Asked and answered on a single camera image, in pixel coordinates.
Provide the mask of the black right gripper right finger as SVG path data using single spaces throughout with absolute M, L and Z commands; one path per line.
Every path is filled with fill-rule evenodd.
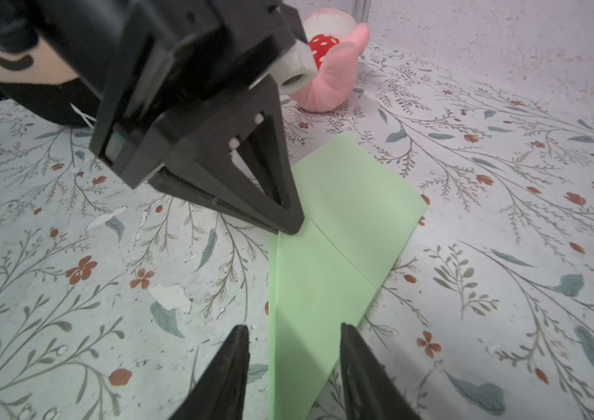
M 420 420 L 358 330 L 345 323 L 341 325 L 340 371 L 348 420 Z

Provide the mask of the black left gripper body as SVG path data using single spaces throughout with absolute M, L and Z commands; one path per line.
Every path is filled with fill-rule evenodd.
M 146 134 L 176 106 L 250 89 L 296 40 L 281 1 L 0 1 L 0 46 L 48 42 L 99 99 L 91 150 L 131 187 L 159 158 Z

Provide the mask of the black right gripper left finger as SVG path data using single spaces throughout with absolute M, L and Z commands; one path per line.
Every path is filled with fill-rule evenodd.
M 249 330 L 236 325 L 170 419 L 242 419 L 249 365 Z

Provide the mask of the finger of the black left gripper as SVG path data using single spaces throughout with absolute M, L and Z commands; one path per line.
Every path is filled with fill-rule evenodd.
M 149 180 L 157 191 L 274 234 L 300 231 L 305 216 L 271 78 L 196 107 L 171 108 L 146 139 L 159 158 Z

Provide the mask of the light green paper sheet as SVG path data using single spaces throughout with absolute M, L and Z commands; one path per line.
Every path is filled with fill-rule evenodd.
M 426 203 L 356 140 L 340 135 L 293 166 L 305 220 L 270 242 L 268 416 L 304 419 Z

